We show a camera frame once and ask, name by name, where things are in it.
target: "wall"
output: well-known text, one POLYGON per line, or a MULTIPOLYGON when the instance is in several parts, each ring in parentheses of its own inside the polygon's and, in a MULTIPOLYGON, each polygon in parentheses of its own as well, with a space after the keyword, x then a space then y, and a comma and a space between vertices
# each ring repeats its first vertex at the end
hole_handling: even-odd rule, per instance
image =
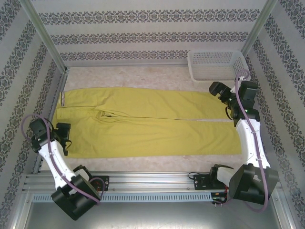
POLYGON ((67 66, 187 63, 240 50, 266 0, 34 0, 67 66))
POLYGON ((246 58, 259 83, 262 138, 297 228, 305 228, 305 0, 280 0, 246 58))
MULTIPOLYGON (((8 224, 36 154, 20 132, 27 114, 51 112, 61 72, 17 0, 0 0, 0 229, 8 224)), ((25 131, 30 134, 26 122, 25 131)))

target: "white plastic basket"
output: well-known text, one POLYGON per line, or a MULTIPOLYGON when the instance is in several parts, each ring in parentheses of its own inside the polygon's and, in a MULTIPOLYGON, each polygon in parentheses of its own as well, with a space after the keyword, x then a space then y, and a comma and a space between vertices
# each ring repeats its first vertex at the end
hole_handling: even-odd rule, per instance
POLYGON ((191 50, 187 53, 187 62, 191 78, 195 82, 234 80, 240 70, 249 70, 240 51, 191 50))

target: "floor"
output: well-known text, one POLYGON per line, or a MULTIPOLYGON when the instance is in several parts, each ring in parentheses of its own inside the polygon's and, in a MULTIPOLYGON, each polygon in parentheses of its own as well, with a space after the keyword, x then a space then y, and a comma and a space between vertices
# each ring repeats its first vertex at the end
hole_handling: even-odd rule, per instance
MULTIPOLYGON (((207 92, 211 82, 195 83, 187 66, 72 67, 64 90, 91 87, 138 87, 207 92)), ((233 82, 226 82, 230 87, 233 82)), ((86 166, 90 171, 175 172, 209 171, 214 164, 239 168, 241 155, 145 156, 128 158, 67 158, 72 168, 86 166)), ((43 162, 41 170, 49 170, 43 162)))

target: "yellow pants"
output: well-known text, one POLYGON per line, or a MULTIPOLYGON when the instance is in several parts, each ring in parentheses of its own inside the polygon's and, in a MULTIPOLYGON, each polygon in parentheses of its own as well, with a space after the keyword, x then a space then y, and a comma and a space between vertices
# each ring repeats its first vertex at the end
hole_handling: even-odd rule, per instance
POLYGON ((68 157, 239 154, 233 123, 208 121, 224 109, 209 93, 87 88, 61 93, 53 123, 71 124, 68 157))

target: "patterned wallpaper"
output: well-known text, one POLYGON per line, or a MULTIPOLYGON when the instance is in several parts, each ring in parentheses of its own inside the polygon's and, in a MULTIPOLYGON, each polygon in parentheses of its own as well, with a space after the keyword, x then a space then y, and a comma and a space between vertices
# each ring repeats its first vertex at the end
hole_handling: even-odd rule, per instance
POLYGON ((67 66, 187 63, 240 50, 266 0, 34 0, 67 66))
POLYGON ((17 0, 0 0, 0 15, 0 229, 4 229, 24 175, 32 172, 37 156, 21 135, 21 120, 30 113, 50 114, 61 72, 17 0))
POLYGON ((280 0, 246 61, 259 83, 262 138, 297 228, 305 228, 305 2, 280 0))

